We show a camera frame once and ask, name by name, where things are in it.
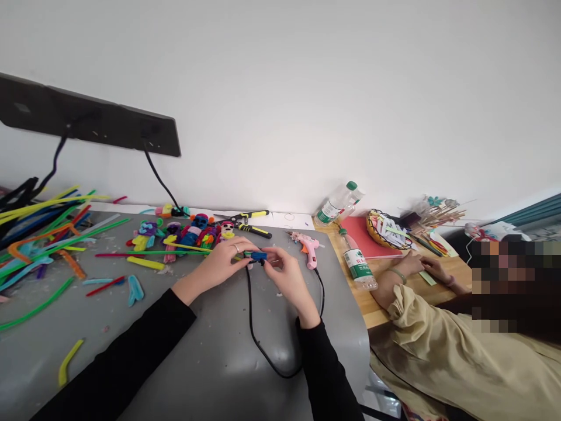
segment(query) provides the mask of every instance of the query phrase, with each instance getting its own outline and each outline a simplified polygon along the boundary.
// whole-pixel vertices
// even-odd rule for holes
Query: bracelet
[[[389,268],[388,270],[397,274],[401,278],[401,280],[403,281],[403,285],[405,285],[407,283],[407,278],[399,270],[397,270],[395,268]]]

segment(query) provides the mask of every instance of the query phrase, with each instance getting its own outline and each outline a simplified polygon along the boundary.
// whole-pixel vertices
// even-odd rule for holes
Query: teal curtain
[[[511,223],[514,226],[522,226],[559,214],[561,214],[561,194],[511,213],[499,220]]]

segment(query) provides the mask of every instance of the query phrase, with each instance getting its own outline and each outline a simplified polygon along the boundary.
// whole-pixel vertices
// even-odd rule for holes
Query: beige shirt
[[[374,345],[397,376],[482,421],[561,420],[561,347],[487,333],[481,321],[433,307],[404,285],[394,293],[392,332]],[[378,358],[370,362],[413,411],[425,419],[445,416],[443,405],[399,380]]]

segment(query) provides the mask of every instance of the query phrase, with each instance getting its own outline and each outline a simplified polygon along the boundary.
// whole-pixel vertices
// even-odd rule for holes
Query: black panel
[[[0,74],[0,120],[7,126],[61,136],[72,123],[70,137],[88,142],[181,156],[171,117],[45,87]]]

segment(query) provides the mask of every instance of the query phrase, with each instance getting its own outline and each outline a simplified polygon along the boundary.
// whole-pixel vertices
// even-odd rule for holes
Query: wooden table
[[[331,240],[331,244],[337,253],[339,263],[343,269],[343,273],[347,277],[347,282],[351,287],[352,294],[355,296],[356,302],[361,309],[362,317],[366,323],[366,328],[376,327],[388,322],[390,319],[387,317],[386,311],[381,308],[378,303],[372,298],[368,291],[359,291],[355,286],[355,281],[352,280],[351,272],[343,259],[343,250],[339,241],[339,227],[336,224],[331,224],[327,227],[320,227],[316,225],[316,230],[326,233]],[[442,265],[446,272],[454,275],[457,282],[472,289],[472,269],[460,257],[436,257],[434,253],[425,249],[423,246],[417,244],[419,252],[427,257],[437,258],[442,261]],[[384,270],[389,268],[392,264],[392,259],[380,260],[367,260],[368,266],[372,270],[376,278]],[[449,288],[437,284],[431,287],[419,274],[412,275],[407,279],[407,286],[411,287],[419,296],[422,296],[429,304],[436,305],[454,298],[456,295],[450,291]]]

